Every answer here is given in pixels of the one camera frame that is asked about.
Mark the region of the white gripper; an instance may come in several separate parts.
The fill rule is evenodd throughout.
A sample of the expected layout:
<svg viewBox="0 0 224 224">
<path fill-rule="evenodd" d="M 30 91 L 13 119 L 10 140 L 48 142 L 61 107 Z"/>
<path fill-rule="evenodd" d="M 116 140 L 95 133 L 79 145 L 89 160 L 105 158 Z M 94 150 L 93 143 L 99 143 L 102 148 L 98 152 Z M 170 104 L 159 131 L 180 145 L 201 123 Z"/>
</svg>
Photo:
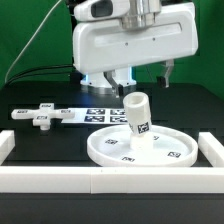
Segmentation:
<svg viewBox="0 0 224 224">
<path fill-rule="evenodd" d="M 136 15 L 131 14 L 131 4 L 132 0 L 86 0 L 75 8 L 80 70 L 105 72 L 117 98 L 123 95 L 123 86 L 114 80 L 112 70 L 165 61 L 157 83 L 168 88 L 173 59 L 198 49 L 192 2 L 162 6 L 159 0 L 149 0 Z"/>
</svg>

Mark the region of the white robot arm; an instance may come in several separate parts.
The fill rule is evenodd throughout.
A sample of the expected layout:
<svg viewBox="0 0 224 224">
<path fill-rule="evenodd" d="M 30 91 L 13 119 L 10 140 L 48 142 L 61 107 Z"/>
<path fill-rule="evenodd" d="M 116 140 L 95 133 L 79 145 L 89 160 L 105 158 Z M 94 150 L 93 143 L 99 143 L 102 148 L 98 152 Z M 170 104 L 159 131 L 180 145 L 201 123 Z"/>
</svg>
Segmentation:
<svg viewBox="0 0 224 224">
<path fill-rule="evenodd" d="M 74 66 L 86 91 L 121 96 L 136 86 L 134 67 L 157 62 L 165 64 L 166 86 L 174 60 L 198 49 L 192 2 L 86 0 L 74 8 L 74 17 Z"/>
</svg>

